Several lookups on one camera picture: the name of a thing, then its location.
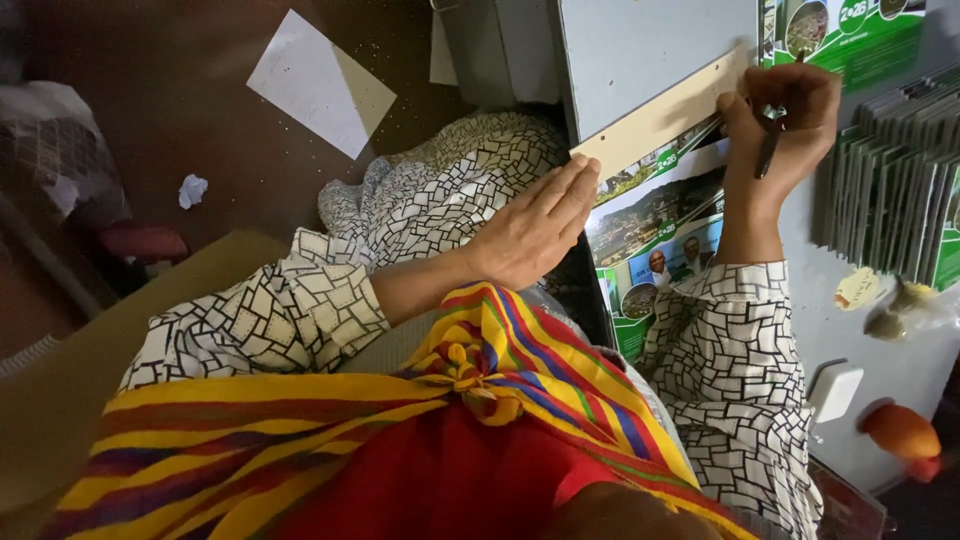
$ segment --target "sheet of paper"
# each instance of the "sheet of paper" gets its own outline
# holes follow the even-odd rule
[[[293,10],[247,86],[355,160],[396,99]]]
[[[453,71],[453,58],[446,44],[444,24],[440,14],[433,12],[433,30],[430,36],[430,82],[438,85],[457,85],[457,73]]]

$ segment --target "left hand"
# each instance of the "left hand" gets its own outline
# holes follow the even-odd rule
[[[581,155],[543,175],[458,250],[471,274],[519,291],[553,270],[577,245],[599,175],[600,161]]]

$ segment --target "pen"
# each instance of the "pen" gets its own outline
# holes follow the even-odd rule
[[[801,51],[797,56],[796,63],[804,63],[806,51]],[[793,94],[793,88],[788,89],[788,93]],[[756,158],[756,168],[754,169],[754,178],[760,180],[767,176],[770,170],[770,162],[774,160],[774,153],[777,151],[777,143],[780,141],[780,132],[783,131],[783,118],[786,116],[786,107],[783,102],[777,108],[773,121],[770,122],[770,129],[767,130],[767,136],[763,138],[760,144],[760,155]]]

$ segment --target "crumpled paper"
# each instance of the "crumpled paper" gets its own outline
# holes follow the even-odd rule
[[[190,175],[183,179],[183,185],[180,186],[180,207],[190,209],[190,207],[200,203],[206,193],[206,180],[197,175]]]

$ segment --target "orange object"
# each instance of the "orange object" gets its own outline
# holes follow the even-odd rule
[[[929,482],[940,472],[940,437],[913,409],[883,405],[864,418],[860,429],[877,446],[902,461],[914,479]]]

